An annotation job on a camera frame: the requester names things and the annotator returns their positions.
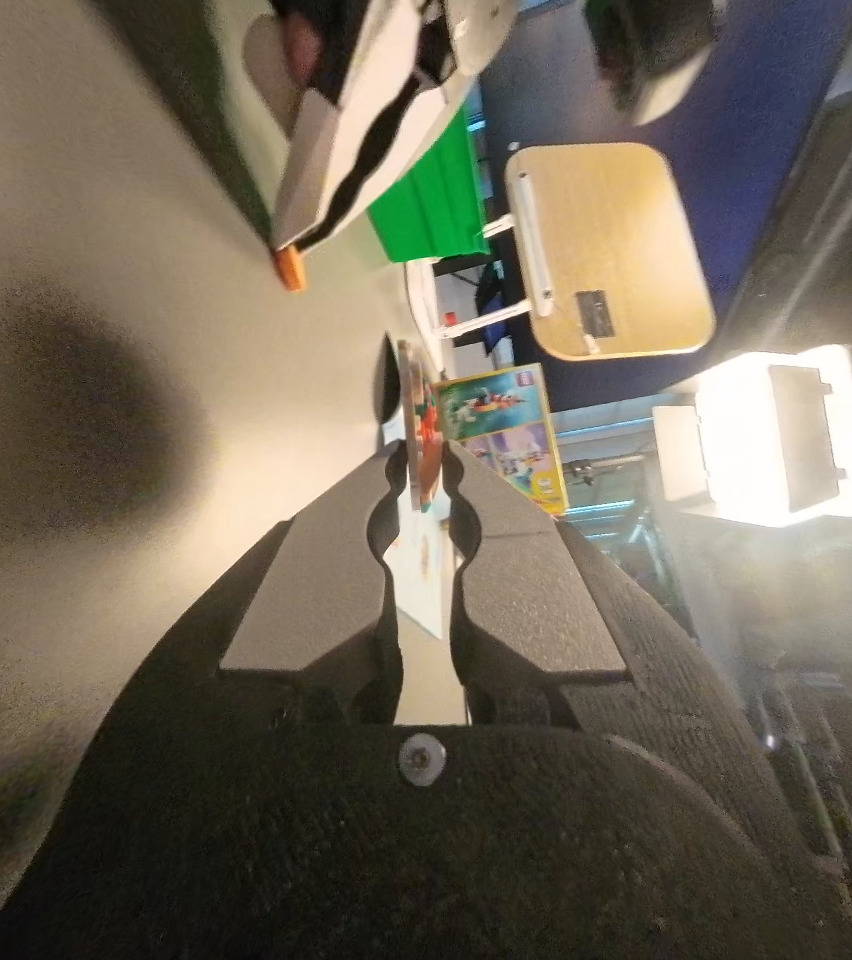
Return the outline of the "colourful lego set box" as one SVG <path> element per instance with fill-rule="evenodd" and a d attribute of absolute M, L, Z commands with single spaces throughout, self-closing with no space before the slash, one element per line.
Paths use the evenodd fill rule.
<path fill-rule="evenodd" d="M 553 517 L 569 507 L 540 364 L 433 385 L 444 439 L 455 441 Z"/>

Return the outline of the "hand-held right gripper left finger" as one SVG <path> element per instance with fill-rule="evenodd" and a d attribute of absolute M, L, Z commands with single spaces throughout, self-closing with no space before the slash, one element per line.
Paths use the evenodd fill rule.
<path fill-rule="evenodd" d="M 219 662 L 228 677 L 397 702 L 403 685 L 394 577 L 406 445 L 392 442 L 289 522 Z"/>

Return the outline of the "person's left hand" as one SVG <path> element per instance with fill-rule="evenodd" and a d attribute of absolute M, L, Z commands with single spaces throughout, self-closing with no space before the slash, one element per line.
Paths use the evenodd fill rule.
<path fill-rule="evenodd" d="M 324 53 L 324 37 L 298 11 L 282 18 L 281 34 L 289 77 L 296 85 L 305 87 Z"/>

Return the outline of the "green screen cloth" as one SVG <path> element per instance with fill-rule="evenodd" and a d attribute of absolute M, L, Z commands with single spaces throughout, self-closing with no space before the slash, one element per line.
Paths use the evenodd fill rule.
<path fill-rule="evenodd" d="M 367 213 L 392 263 L 489 253 L 485 201 L 464 107 Z"/>

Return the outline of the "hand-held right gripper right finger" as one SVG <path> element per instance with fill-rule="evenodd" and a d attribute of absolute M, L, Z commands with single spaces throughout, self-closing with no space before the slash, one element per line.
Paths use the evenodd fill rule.
<path fill-rule="evenodd" d="M 457 442 L 442 480 L 459 559 L 449 645 L 468 704 L 626 680 L 560 523 Z"/>

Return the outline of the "open instruction booklet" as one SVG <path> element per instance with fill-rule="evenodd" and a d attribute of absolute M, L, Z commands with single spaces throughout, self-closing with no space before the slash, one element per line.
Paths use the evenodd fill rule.
<path fill-rule="evenodd" d="M 398 610 L 437 640 L 444 639 L 445 517 L 433 506 L 415 509 L 408 468 L 397 498 L 398 534 L 384 553 Z"/>

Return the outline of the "wooden side table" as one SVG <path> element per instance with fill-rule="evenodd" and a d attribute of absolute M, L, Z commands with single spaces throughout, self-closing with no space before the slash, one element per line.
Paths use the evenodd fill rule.
<path fill-rule="evenodd" d="M 716 316 L 683 198 L 667 160 L 636 142 L 528 147 L 504 170 L 507 212 L 483 237 L 512 233 L 524 296 L 445 323 L 435 260 L 405 265 L 410 311 L 437 371 L 443 345 L 528 315 L 534 340 L 568 363 L 691 354 Z"/>

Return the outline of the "bright studio light panel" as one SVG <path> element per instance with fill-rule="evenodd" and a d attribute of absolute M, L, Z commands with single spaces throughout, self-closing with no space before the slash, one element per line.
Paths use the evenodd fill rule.
<path fill-rule="evenodd" d="M 752 351 L 680 381 L 652 408 L 666 503 L 781 529 L 852 518 L 852 354 Z"/>

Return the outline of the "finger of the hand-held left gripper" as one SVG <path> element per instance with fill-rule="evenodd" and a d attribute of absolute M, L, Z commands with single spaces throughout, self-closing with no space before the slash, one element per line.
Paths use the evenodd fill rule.
<path fill-rule="evenodd" d="M 462 107 L 472 78 L 363 82 L 333 105 L 309 88 L 297 115 L 297 248 L 323 246 L 407 174 Z"/>
<path fill-rule="evenodd" d="M 278 32 L 294 106 L 272 249 L 308 252 L 394 182 L 428 122 L 422 2 L 283 2 Z"/>

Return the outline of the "black and white round object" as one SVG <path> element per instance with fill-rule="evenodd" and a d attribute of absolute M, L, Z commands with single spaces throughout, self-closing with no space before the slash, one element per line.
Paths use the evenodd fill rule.
<path fill-rule="evenodd" d="M 674 110 L 703 73 L 727 1 L 586 1 L 600 78 L 624 122 L 649 125 Z"/>

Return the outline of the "round colourful lego model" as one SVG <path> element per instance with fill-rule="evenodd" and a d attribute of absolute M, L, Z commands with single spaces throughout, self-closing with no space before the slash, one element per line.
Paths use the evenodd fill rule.
<path fill-rule="evenodd" d="M 425 514 L 440 486 L 444 436 L 433 383 L 420 351 L 412 342 L 396 345 L 400 401 L 407 446 L 411 507 Z"/>

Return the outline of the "orange curved lego piece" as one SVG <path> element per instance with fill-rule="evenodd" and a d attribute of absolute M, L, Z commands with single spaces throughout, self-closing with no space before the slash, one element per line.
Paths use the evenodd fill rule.
<path fill-rule="evenodd" d="M 271 251 L 272 262 L 279 281 L 289 293 L 302 293 L 308 287 L 304 260 L 295 245 L 275 248 Z"/>

